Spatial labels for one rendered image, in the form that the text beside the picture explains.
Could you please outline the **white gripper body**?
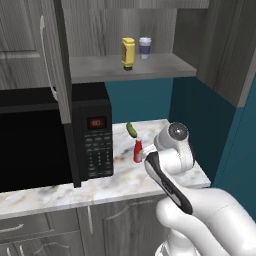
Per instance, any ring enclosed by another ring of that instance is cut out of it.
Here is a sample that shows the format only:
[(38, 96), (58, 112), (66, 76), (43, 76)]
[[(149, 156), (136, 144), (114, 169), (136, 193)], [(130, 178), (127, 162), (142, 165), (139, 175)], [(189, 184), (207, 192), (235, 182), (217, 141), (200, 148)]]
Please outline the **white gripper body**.
[(156, 147), (154, 144), (148, 145), (140, 150), (140, 157), (144, 160), (150, 153), (155, 152)]

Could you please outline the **red ketchup bottle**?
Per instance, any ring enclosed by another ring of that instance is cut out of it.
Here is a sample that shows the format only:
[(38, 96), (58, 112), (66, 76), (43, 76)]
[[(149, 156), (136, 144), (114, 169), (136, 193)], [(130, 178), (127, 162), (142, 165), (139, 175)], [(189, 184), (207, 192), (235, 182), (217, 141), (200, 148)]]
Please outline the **red ketchup bottle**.
[(137, 137), (135, 140), (134, 156), (133, 156), (133, 160), (135, 163), (140, 163), (142, 161), (141, 150), (142, 150), (142, 139)]

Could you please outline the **grey base cabinet door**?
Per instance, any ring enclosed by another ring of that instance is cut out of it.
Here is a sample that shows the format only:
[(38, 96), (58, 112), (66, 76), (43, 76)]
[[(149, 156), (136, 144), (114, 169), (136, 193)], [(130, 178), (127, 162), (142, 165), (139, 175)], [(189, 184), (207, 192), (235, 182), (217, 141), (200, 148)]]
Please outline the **grey base cabinet door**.
[(156, 217), (164, 195), (92, 205), (93, 235), (87, 206), (77, 209), (85, 256), (154, 256), (168, 229)]
[(0, 256), (8, 256), (7, 247), (11, 256), (21, 256), (20, 245), (25, 256), (85, 256), (79, 231), (0, 244)]

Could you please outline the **yellow mustard bottle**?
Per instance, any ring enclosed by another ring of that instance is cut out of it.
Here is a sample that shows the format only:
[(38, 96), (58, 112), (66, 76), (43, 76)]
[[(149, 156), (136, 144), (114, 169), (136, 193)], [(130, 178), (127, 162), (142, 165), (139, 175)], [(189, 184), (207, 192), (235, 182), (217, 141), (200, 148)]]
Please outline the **yellow mustard bottle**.
[(122, 64), (126, 71), (131, 71), (135, 61), (135, 40), (133, 38), (122, 39)]

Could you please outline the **plain grey cabinet door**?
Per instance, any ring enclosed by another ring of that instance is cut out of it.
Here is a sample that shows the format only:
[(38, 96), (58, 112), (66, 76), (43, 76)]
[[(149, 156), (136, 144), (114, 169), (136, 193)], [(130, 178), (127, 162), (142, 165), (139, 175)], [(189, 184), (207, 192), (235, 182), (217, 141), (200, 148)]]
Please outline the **plain grey cabinet door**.
[(256, 74), (256, 0), (210, 0), (197, 78), (244, 107)]

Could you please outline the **green pickle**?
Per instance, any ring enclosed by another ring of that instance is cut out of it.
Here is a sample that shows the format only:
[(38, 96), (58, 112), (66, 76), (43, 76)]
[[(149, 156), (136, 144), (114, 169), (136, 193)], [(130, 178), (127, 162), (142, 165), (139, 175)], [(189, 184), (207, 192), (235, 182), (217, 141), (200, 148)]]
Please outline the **green pickle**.
[(138, 137), (138, 134), (137, 134), (136, 130), (133, 128), (131, 123), (126, 124), (126, 129), (127, 129), (127, 132), (129, 133), (129, 135), (132, 138), (137, 138)]

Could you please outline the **white and blue cup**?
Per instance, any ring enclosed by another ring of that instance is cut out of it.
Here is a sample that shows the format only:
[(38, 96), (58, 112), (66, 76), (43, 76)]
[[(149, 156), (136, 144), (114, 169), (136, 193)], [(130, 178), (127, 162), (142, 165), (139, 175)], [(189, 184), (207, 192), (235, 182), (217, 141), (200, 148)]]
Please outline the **white and blue cup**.
[(151, 38), (141, 37), (139, 39), (139, 52), (142, 59), (147, 59), (150, 54)]

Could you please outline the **black microwave oven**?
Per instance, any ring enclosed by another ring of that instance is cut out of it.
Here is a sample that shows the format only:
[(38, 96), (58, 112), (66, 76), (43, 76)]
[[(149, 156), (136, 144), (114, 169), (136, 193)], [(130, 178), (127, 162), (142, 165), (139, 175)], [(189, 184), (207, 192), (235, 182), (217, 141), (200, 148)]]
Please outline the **black microwave oven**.
[(112, 108), (102, 82), (72, 88), (63, 124), (47, 88), (0, 91), (0, 193), (111, 176)]

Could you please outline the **grey wood drawer front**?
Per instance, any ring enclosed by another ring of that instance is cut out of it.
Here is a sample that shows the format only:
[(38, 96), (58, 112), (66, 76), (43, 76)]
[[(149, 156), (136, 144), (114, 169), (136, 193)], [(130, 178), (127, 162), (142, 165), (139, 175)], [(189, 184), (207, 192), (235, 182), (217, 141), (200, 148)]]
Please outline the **grey wood drawer front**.
[(15, 227), (19, 224), (24, 224), (23, 228), (12, 232), (0, 233), (0, 241), (3, 242), (54, 230), (52, 218), (47, 213), (0, 220), (0, 229)]

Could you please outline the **grey wood wall cabinet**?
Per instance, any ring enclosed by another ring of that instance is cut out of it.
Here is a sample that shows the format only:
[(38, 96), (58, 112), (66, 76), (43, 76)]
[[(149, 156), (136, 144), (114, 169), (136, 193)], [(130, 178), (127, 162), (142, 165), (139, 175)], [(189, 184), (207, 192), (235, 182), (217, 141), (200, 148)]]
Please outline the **grey wood wall cabinet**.
[[(184, 77), (196, 68), (173, 53), (177, 12), (208, 9), (209, 0), (61, 0), (74, 83)], [(126, 71), (124, 37), (152, 39), (148, 59)]]

